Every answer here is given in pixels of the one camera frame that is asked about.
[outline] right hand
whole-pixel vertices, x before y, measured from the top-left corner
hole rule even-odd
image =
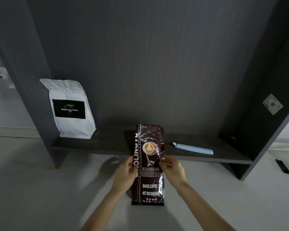
[[[164,158],[165,159],[163,159],[159,165],[166,174],[170,184],[176,190],[180,189],[182,186],[188,185],[185,177],[185,171],[181,163],[172,155],[164,155]]]

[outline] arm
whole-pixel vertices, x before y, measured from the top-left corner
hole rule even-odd
[[[187,182],[184,168],[173,156],[165,155],[160,166],[171,185],[185,201],[204,231],[235,231]]]
[[[128,164],[132,160],[131,156],[117,168],[111,190],[81,227],[80,231],[103,231],[106,228],[119,198],[131,187],[136,177],[138,168],[136,165],[134,165],[131,173],[128,171]]]

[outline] dark gray shelf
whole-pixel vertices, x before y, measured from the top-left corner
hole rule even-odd
[[[135,130],[120,127],[98,128],[90,140],[58,138],[53,150],[87,152],[108,155],[132,155]],[[214,155],[205,155],[175,148],[172,142],[212,149]],[[220,163],[251,164],[252,160],[216,136],[181,135],[165,133],[165,151],[178,159]]]

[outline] white coffee bag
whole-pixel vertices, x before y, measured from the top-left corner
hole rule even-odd
[[[60,137],[90,139],[96,130],[85,91],[73,80],[40,81],[49,90],[54,121]]]

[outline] floor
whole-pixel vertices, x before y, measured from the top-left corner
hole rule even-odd
[[[0,230],[77,230],[108,192],[116,156],[71,153],[54,169],[40,139],[0,137]],[[238,231],[289,230],[289,175],[266,154],[245,181],[218,163],[182,161],[189,183]],[[107,230],[201,230],[165,181],[165,206],[125,194]]]

